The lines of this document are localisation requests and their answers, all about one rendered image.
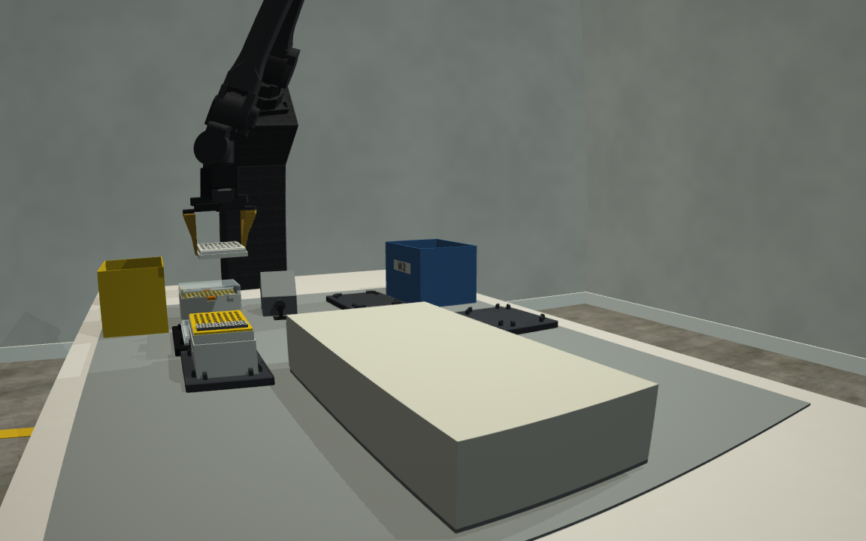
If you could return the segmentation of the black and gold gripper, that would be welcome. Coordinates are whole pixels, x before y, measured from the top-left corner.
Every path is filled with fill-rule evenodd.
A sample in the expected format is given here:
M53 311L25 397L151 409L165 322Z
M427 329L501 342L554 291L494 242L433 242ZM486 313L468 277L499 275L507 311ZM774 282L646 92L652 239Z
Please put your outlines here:
M192 236L193 247L195 247L195 255L197 255L197 236L195 224L195 212L204 211L240 211L241 212L241 244L245 247L247 236L250 233L253 220L256 216L256 206L244 206L244 202L248 203L248 195L235 195L235 199L230 203L217 204L213 202L213 198L190 198L192 206L195 209L183 210L183 218L188 225L190 236Z

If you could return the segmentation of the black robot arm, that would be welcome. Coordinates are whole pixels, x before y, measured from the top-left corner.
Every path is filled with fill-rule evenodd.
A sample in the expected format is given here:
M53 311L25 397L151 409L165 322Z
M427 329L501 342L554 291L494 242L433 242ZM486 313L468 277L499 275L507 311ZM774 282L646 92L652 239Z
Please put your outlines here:
M262 1L243 50L207 112L207 128L195 140L197 160L203 165L213 165L200 168L202 198L213 198L219 204L230 203L238 195L235 136L231 133L247 138L259 116L289 112L281 88L289 85L298 64L301 50L292 47L293 31L303 3L304 0Z

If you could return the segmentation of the blue open-top bin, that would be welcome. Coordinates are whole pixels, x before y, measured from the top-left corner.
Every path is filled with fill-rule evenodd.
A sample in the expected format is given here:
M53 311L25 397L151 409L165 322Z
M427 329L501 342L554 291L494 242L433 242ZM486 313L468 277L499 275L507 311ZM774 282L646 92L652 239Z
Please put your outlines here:
M406 304L477 303L477 246L448 240L386 242L387 295Z

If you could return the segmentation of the yellow bin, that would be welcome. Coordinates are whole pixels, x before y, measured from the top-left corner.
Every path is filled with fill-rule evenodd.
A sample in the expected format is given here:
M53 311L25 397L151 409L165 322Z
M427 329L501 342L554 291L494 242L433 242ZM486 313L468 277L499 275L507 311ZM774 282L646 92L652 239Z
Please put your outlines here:
M162 257L104 261L97 274L104 338L169 333Z

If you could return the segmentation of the white assay plate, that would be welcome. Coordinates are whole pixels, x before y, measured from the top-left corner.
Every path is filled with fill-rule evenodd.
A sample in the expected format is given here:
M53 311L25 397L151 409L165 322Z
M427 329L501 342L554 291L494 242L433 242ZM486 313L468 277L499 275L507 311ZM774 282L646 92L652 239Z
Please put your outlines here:
M197 258L223 259L248 256L248 251L243 244L238 242L199 243L197 244Z

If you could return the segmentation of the large cream rectangular box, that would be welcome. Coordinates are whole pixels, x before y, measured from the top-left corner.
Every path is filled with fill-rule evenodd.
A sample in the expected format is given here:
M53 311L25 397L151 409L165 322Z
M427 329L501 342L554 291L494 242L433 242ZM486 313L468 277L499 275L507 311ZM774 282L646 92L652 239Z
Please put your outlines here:
M659 384L416 302L286 315L291 373L453 532L647 463Z

